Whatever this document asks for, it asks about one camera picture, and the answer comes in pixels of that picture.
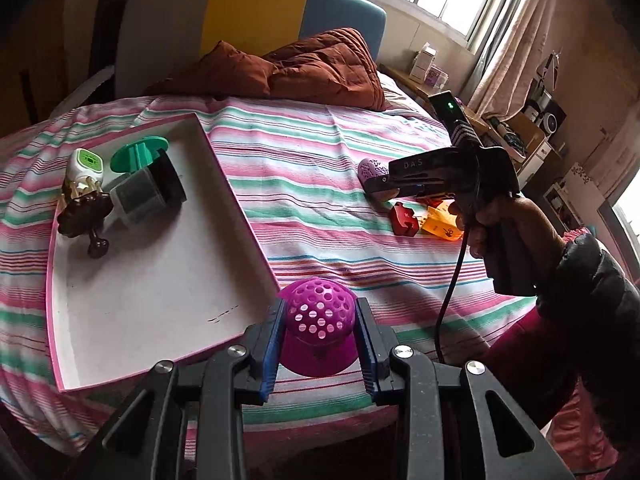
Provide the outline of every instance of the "white tray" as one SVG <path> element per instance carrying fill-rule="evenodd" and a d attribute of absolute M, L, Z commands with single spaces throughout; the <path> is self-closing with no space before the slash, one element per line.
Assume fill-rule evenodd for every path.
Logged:
<path fill-rule="evenodd" d="M 88 257 L 88 237 L 58 234 L 47 264 L 47 331 L 60 391 L 109 383 L 180 360 L 260 322 L 278 293 L 255 236 L 195 115 L 132 128 L 83 145 L 105 161 L 123 144 L 162 136 L 187 195 L 128 229 L 114 214 L 109 252 Z"/>

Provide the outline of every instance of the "metal screw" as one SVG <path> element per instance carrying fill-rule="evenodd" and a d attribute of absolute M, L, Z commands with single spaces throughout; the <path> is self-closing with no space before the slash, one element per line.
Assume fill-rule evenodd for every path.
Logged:
<path fill-rule="evenodd" d="M 231 357 L 242 357 L 246 354 L 246 348 L 242 345 L 231 345 L 226 349 L 226 353 L 228 353 Z"/>
<path fill-rule="evenodd" d="M 466 364 L 466 369 L 469 371 L 470 374 L 473 374 L 473 375 L 482 375 L 486 370 L 486 368 L 480 361 L 469 361 Z"/>
<path fill-rule="evenodd" d="M 154 366 L 154 370 L 159 374 L 167 374 L 174 369 L 174 364 L 171 361 L 159 361 Z"/>
<path fill-rule="evenodd" d="M 407 345 L 398 345 L 394 348 L 394 354 L 401 359 L 408 359 L 414 354 L 414 349 Z"/>

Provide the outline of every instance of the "striped bedsheet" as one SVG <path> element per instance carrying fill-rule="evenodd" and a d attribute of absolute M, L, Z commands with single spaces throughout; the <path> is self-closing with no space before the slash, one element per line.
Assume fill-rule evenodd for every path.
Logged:
<path fill-rule="evenodd" d="M 95 137 L 185 112 L 207 132 L 281 286 L 306 276 L 343 283 L 369 300 L 401 342 L 433 355 L 433 325 L 460 245 L 394 236 L 388 205 L 368 202 L 356 176 L 366 156 L 386 162 L 447 146 L 429 116 L 196 97 L 78 108 L 0 139 L 0 396 L 21 423 L 64 452 L 81 450 L 130 387 L 77 394 L 55 387 L 45 270 L 67 157 Z M 482 262 L 467 255 L 443 328 L 448 360 L 478 354 L 532 306 L 496 296 Z M 392 408 L 371 405 L 357 362 L 324 379 L 281 368 L 269 402 L 244 409 L 248 460 L 353 438 L 394 417 Z"/>

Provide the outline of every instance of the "black cable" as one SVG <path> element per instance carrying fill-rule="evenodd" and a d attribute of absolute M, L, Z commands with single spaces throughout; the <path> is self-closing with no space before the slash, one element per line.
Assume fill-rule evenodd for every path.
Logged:
<path fill-rule="evenodd" d="M 444 362 L 444 356 L 442 355 L 442 348 L 440 348 L 440 327 L 442 326 L 442 320 L 444 320 L 444 315 L 447 311 L 447 307 L 449 306 L 449 301 L 451 300 L 451 297 L 453 295 L 453 289 L 456 288 L 456 282 L 458 281 L 458 276 L 460 275 L 460 269 L 462 269 L 462 261 L 465 259 L 466 242 L 469 238 L 469 231 L 471 231 L 471 229 L 465 229 L 465 233 L 462 236 L 462 245 L 460 246 L 460 254 L 458 255 L 456 268 L 453 271 L 453 276 L 451 277 L 451 283 L 449 283 L 447 294 L 444 297 L 444 301 L 442 301 L 442 306 L 440 307 L 440 312 L 438 313 L 438 320 L 436 321 L 436 328 L 433 335 L 436 354 L 438 355 L 438 361 L 442 364 L 446 363 Z"/>
<path fill-rule="evenodd" d="M 587 476 L 587 475 L 595 475 L 598 473 L 604 473 L 605 471 L 608 471 L 609 469 L 611 469 L 613 466 L 615 466 L 616 464 L 613 463 L 611 465 L 608 465 L 606 467 L 601 467 L 600 469 L 594 469 L 593 471 L 571 471 L 571 473 L 578 478 L 578 476 Z"/>

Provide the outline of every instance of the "brown quilt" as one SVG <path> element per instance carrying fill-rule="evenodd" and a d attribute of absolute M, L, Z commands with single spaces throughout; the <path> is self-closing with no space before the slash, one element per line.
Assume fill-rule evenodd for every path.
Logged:
<path fill-rule="evenodd" d="M 220 41 L 199 62 L 145 95 L 293 99 L 382 111 L 385 98 L 367 43 L 354 28 L 337 28 L 251 56 Z"/>

